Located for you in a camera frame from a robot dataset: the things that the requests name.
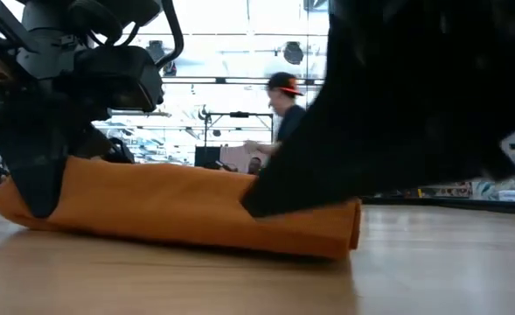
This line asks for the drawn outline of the black overhead stand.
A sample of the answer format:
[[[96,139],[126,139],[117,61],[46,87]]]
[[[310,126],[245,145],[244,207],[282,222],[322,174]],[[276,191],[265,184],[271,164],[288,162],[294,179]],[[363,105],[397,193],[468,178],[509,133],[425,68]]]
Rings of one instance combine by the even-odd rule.
[[[275,131],[274,131],[275,122],[274,122],[273,114],[250,113],[250,112],[244,112],[244,111],[235,111],[235,112],[228,112],[228,113],[205,112],[204,118],[203,118],[203,121],[204,121],[204,144],[203,144],[203,146],[205,148],[207,147],[207,144],[208,144],[208,131],[212,127],[212,123],[209,123],[209,121],[211,120],[211,118],[213,116],[217,116],[217,119],[214,120],[215,123],[217,121],[219,121],[223,116],[229,116],[231,118],[248,118],[250,116],[257,117],[264,124],[265,127],[269,128],[269,131],[271,134],[271,137],[270,137],[271,141],[275,140]],[[262,121],[262,117],[268,117],[270,119],[271,123],[269,125],[267,125],[266,123],[264,123]]]

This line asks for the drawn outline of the orange towel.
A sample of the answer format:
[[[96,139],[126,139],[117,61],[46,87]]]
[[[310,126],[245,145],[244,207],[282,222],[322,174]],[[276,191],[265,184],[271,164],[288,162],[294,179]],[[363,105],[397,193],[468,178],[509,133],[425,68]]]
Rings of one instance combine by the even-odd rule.
[[[253,179],[176,164],[71,157],[52,215],[34,217],[12,178],[0,185],[0,214],[30,229],[140,241],[330,259],[345,258],[357,248],[360,201],[256,220],[239,202]]]

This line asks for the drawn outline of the floral patterned cloth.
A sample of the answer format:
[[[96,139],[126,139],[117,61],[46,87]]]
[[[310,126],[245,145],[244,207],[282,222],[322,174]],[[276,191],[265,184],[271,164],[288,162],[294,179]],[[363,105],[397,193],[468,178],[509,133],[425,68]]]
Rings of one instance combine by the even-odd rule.
[[[506,151],[509,158],[515,164],[515,150],[509,149]],[[515,177],[506,179],[501,182],[493,182],[488,180],[478,180],[471,182],[472,195],[474,200],[492,200],[500,201],[498,199],[498,192],[501,190],[515,190]]]

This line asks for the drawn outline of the pink hanging cloth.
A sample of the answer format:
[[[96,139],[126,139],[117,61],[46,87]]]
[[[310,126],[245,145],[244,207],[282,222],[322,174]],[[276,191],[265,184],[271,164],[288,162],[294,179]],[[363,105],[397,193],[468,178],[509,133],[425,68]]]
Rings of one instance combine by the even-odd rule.
[[[262,167],[268,158],[276,151],[278,143],[258,143],[246,141],[241,146],[221,147],[220,161],[227,166],[235,167],[238,172],[247,173],[247,166],[251,157],[258,157],[262,161]]]

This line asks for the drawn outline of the small black monitor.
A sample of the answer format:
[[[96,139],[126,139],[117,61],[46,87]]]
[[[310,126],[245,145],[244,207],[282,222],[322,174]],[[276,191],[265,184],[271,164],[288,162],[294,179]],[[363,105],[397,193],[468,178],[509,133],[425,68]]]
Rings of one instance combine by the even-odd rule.
[[[220,160],[221,148],[216,146],[196,146],[194,165],[204,168],[216,168]]]

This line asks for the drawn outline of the brown patterned cloth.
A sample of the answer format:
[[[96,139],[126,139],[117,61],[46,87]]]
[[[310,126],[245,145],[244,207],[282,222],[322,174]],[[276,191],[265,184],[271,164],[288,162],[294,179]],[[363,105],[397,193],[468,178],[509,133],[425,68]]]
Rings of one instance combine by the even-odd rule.
[[[421,187],[423,197],[429,198],[466,198],[472,195],[470,182],[449,183]]]

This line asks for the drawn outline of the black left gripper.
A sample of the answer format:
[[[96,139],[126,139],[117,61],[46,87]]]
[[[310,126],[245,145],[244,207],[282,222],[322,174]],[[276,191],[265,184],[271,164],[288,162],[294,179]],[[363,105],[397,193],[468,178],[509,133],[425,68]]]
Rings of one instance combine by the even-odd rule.
[[[0,156],[17,191],[36,218],[59,203],[68,141],[64,121],[108,119],[108,108],[81,98],[74,59],[109,34],[109,0],[19,0],[15,17],[0,0]],[[71,140],[71,155],[133,164],[117,137],[92,125]]]

